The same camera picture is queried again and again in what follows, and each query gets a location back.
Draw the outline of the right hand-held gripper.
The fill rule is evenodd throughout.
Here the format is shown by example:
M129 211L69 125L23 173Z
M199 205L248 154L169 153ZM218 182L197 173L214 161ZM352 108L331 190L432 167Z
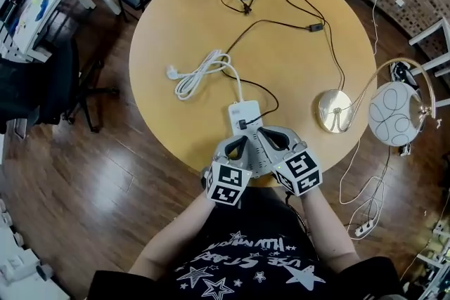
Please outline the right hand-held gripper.
M277 182L293 195L301 197L323 183L319 161L292 129L263 126L257 137Z

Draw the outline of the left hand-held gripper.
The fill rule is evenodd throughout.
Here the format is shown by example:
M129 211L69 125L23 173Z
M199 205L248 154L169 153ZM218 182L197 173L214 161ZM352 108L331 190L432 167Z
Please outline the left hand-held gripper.
M247 136L232 136L216 147L213 160L205 172L207 198L220 204L237 204L246 189L252 172L232 165L239 160L242 167L253 167L255 147Z

